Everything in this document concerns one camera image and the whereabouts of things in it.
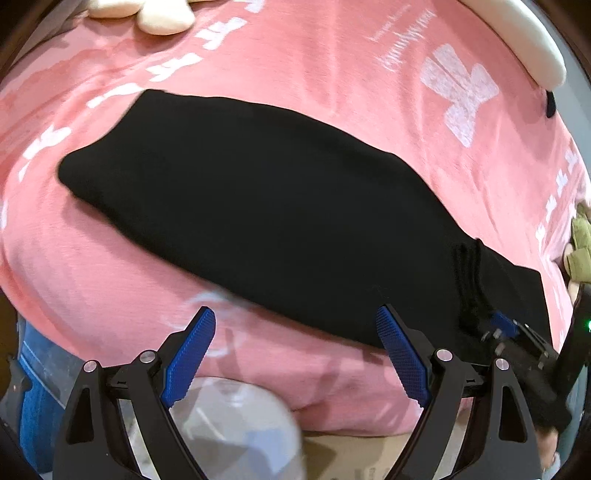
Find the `person's right hand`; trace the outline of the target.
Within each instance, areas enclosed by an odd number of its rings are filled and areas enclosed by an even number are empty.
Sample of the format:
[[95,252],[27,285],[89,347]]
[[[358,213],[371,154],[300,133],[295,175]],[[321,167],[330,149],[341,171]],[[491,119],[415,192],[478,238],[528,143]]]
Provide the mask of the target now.
[[535,433],[542,471],[550,477],[560,466],[557,453],[559,433],[554,427],[537,427]]

